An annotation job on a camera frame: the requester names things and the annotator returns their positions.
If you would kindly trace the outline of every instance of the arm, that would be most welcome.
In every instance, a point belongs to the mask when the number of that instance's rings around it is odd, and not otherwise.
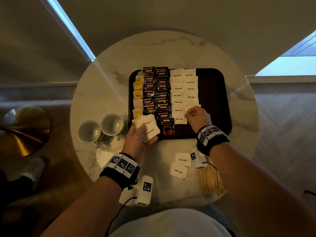
[[[195,132],[212,124],[210,115],[198,106],[189,109],[185,116]],[[306,206],[231,144],[215,145],[210,157],[248,230],[255,236],[315,234],[316,218]]]
[[[148,143],[143,143],[144,133],[145,125],[137,131],[135,125],[132,125],[122,150],[123,153],[132,156],[137,163],[143,160],[146,147],[158,139],[154,137]],[[110,221],[117,214],[121,193],[121,187],[114,180],[101,176],[87,192],[58,216],[41,237],[103,237]]]

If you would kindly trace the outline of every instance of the hand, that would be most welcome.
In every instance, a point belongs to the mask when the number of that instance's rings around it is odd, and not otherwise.
[[[209,113],[199,106],[194,106],[188,109],[184,114],[184,117],[188,119],[188,122],[195,133],[205,125],[212,125]]]
[[[141,125],[138,130],[136,130],[135,125],[132,125],[126,135],[122,149],[123,153],[129,154],[138,164],[144,159],[146,148],[151,146],[158,139],[158,136],[155,136],[147,143],[144,143],[143,134],[146,132],[147,127],[145,125]]]

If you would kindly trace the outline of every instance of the wristband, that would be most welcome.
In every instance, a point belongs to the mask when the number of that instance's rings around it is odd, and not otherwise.
[[[203,126],[197,132],[197,149],[204,155],[210,156],[211,148],[215,145],[228,142],[228,136],[214,125]]]
[[[108,163],[103,167],[101,176],[107,176],[114,180],[122,188],[137,183],[137,175],[140,170],[134,159],[126,153],[118,153],[112,156]]]

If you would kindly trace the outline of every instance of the white shirt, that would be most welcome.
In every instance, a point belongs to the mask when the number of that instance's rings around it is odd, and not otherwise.
[[[122,225],[111,237],[231,237],[215,219],[192,209],[171,209]]]

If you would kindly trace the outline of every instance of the foot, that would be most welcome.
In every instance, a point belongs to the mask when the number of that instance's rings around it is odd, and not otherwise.
[[[42,173],[44,171],[45,163],[42,158],[36,157],[31,159],[27,168],[27,171],[24,172],[21,176],[25,176],[33,181],[33,190],[37,187]]]

